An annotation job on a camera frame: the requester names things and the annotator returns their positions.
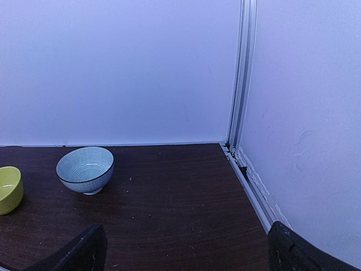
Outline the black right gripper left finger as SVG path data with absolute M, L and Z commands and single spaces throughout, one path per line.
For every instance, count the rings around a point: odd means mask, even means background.
M 104 227 L 93 224 L 54 254 L 26 270 L 104 270 L 106 256 Z

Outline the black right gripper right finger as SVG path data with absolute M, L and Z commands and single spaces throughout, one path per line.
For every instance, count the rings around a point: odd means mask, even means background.
M 267 235 L 269 270 L 358 270 L 313 246 L 280 221 Z

